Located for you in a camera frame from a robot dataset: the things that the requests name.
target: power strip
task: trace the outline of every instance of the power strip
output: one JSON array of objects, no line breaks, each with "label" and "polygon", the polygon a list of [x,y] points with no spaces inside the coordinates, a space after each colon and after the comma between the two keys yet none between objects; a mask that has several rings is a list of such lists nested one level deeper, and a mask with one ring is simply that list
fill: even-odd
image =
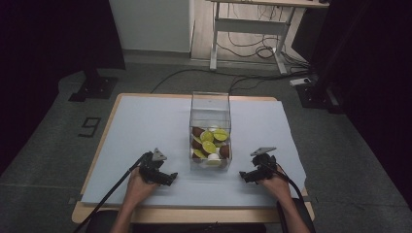
[{"label": "power strip", "polygon": [[308,84],[311,81],[308,78],[303,78],[303,79],[298,79],[298,80],[292,80],[290,81],[291,86],[296,86],[299,84]]}]

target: wooden table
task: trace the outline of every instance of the wooden table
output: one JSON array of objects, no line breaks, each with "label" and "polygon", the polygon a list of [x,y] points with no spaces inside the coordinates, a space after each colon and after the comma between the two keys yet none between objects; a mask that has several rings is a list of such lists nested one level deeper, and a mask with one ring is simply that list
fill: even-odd
[{"label": "wooden table", "polygon": [[[280,40],[277,47],[273,49],[274,57],[279,67],[281,74],[285,75],[288,71],[285,68],[284,60],[281,58],[282,47],[291,27],[291,21],[294,15],[295,8],[327,8],[328,3],[319,3],[319,0],[209,0],[217,3],[215,12],[215,27],[213,34],[213,44],[210,52],[210,69],[217,69],[218,62],[218,32],[239,32],[253,33],[265,35],[279,35]],[[246,20],[235,18],[219,17],[221,3],[249,4],[249,5],[265,5],[265,6],[281,6],[290,7],[291,11],[286,21],[261,21],[261,20]]]},{"label": "wooden table", "polygon": [[[94,159],[88,171],[85,184],[81,194],[85,193],[87,183],[97,161],[99,153],[102,149],[108,134],[111,122],[116,113],[117,107],[122,96],[143,96],[143,97],[163,97],[163,98],[191,98],[191,95],[172,95],[172,94],[121,94],[118,96],[114,108],[109,116],[108,123],[103,132],[100,144],[97,148]],[[248,101],[276,101],[273,97],[245,97],[245,96],[230,96],[230,100],[248,100]],[[303,196],[307,196],[306,190],[302,192]],[[310,202],[306,202],[306,207],[314,219],[315,215]],[[94,209],[95,206],[86,205],[80,201],[77,202],[72,214],[72,220],[76,223],[82,222]],[[101,210],[118,210],[119,207],[104,207]],[[188,208],[150,208],[139,207],[135,210],[132,216],[132,222],[140,223],[209,223],[209,222],[279,222],[279,216],[276,209],[188,209]]]}]

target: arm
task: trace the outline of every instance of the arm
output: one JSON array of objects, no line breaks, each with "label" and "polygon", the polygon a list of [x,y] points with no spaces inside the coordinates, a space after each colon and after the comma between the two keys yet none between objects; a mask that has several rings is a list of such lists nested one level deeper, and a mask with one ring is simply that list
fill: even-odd
[{"label": "arm", "polygon": [[258,183],[263,184],[278,199],[284,211],[290,233],[309,233],[309,229],[300,217],[292,200],[289,184],[286,181],[275,175],[270,180],[261,180]]},{"label": "arm", "polygon": [[110,232],[128,232],[134,209],[139,203],[150,196],[156,187],[156,183],[147,184],[143,181],[139,173],[139,167],[134,169],[130,174],[123,203],[121,204],[118,216]]}]

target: black stand base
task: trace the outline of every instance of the black stand base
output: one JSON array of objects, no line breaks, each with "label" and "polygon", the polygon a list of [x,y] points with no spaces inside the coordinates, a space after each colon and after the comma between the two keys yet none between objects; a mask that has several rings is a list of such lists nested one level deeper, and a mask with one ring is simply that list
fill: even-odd
[{"label": "black stand base", "polygon": [[85,71],[86,81],[77,93],[73,93],[69,101],[85,102],[89,99],[109,99],[115,88],[118,78],[103,78],[95,70]]},{"label": "black stand base", "polygon": [[325,98],[319,99],[314,98],[311,90],[313,86],[311,85],[297,85],[296,91],[299,95],[300,103],[303,108],[308,109],[326,109],[326,100]]}]

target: white wall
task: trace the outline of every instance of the white wall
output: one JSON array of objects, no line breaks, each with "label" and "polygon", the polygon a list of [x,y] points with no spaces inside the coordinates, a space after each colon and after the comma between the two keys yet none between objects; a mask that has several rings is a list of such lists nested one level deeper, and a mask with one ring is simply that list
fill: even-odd
[{"label": "white wall", "polygon": [[193,0],[110,0],[124,50],[189,52]]}]

